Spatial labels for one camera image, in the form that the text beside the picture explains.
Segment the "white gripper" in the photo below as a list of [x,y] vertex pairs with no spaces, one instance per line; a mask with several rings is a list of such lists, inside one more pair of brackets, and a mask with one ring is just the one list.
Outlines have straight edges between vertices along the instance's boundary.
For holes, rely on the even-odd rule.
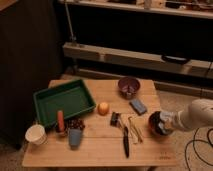
[[181,129],[179,116],[177,113],[161,111],[160,118],[164,121],[165,129],[171,129],[172,131]]

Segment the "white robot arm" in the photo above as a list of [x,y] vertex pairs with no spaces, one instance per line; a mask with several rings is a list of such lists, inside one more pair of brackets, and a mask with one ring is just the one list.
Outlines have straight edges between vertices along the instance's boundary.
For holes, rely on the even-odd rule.
[[197,99],[179,112],[160,112],[161,130],[184,132],[192,131],[197,128],[213,126],[213,100]]

